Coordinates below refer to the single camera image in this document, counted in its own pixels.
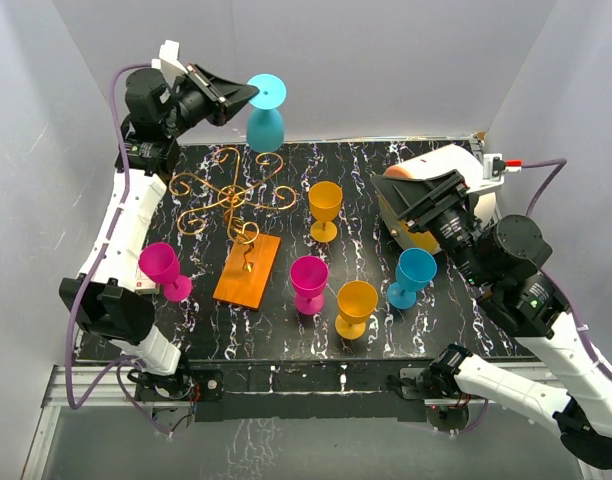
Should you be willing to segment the teal wine glass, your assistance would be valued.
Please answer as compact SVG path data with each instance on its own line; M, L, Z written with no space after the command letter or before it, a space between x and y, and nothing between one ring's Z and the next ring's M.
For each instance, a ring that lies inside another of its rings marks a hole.
M286 100L287 88L279 77L269 73L255 75L248 85L256 87L258 93L249 101L252 110L246 141L255 152L275 152L284 143L285 126L279 108Z

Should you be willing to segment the yellow wine glass back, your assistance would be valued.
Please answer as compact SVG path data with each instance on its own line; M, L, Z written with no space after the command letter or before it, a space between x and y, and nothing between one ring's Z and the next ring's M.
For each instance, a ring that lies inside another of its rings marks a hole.
M320 243L328 243L337 236L338 229L334 220L342 205L341 187L330 181L321 181L313 185L308 193L310 212L315 219L310 234Z

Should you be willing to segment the yellow wine glass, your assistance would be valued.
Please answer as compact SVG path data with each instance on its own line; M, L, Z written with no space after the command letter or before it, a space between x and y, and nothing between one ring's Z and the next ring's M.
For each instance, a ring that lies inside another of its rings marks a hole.
M315 219L310 234L320 243L328 243L337 236L338 229L334 220L342 205L341 187L330 181L321 181L313 185L308 193L310 212Z
M377 303L377 290L369 283L355 280L344 284L337 295L337 333L346 340L359 339L366 330Z

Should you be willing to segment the pink wine glass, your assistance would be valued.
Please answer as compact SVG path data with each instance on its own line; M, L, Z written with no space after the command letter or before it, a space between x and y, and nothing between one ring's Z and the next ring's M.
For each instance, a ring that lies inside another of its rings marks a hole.
M178 255L171 245L157 242L144 248L139 256L140 270L155 284L170 302L187 299L192 291L191 279L181 274Z
M290 268L290 280L295 291L295 306L304 315L315 315L325 305L324 290L329 270L316 256L302 256Z

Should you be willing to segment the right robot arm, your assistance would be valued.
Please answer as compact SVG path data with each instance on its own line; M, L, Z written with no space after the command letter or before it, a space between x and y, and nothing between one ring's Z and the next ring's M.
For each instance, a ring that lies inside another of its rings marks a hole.
M561 385L529 380L457 344L407 384L445 397L492 400L542 425L583 462L612 470L612 367L542 273L552 249L537 224L514 214L483 226L474 213L477 196L455 170L431 179L374 175L371 182L396 219L413 233L430 233L465 279L484 288L480 309Z

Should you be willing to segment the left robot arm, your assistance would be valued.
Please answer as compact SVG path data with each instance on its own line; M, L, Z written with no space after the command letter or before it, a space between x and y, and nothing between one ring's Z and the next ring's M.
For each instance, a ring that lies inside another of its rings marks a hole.
M70 312L65 358L75 332L102 338L133 356L168 397L180 399L193 376L181 352L155 324L152 302L137 292L138 260L155 210L180 155L178 138L201 121L223 126L258 94L257 87L220 78L197 65L165 76L137 68L125 81L128 114L119 125L112 195L97 239L59 296Z

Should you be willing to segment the blue wine glass right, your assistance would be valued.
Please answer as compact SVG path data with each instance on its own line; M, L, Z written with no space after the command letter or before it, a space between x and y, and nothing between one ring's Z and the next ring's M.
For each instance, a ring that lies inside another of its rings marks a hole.
M423 290L437 274L434 257L420 248L404 250L395 269L395 282L387 290L387 300L395 308L406 310L417 301L417 293Z

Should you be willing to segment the yellow wine glass front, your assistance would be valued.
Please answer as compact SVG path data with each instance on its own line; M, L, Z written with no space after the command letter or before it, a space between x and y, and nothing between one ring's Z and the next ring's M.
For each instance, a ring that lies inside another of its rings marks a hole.
M359 339L366 330L377 303L377 290L369 283L355 280L344 284L337 295L337 333L346 340Z

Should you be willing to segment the white round drawer cabinet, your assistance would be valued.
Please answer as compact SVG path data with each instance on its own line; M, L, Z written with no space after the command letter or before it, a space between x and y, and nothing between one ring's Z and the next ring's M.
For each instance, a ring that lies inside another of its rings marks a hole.
M384 175L396 178L427 179L457 170L467 181L473 179L480 166L480 161L464 148L447 145L392 165L385 170ZM381 218L391 236L403 250L417 247L433 255L441 251L430 233L411 233L405 221L396 219L379 194L378 202ZM495 207L496 192L479 195L474 213L481 220L482 225L488 224L493 219Z

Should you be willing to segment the small white red box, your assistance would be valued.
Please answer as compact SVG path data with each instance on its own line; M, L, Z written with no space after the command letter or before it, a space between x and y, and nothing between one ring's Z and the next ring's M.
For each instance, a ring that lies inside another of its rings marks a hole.
M159 285L144 274L140 269L136 270L135 292L141 295L157 295L160 291Z

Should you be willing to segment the aluminium front rail frame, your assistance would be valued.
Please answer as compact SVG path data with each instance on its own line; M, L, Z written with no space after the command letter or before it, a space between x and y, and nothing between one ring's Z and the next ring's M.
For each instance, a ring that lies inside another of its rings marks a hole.
M457 398L399 385L428 366L426 360L231 360L192 364L189 395L169 399L127 377L105 375L87 398L89 407L128 407L137 400L151 412L196 410L198 422L252 418L396 418L423 421L433 405Z

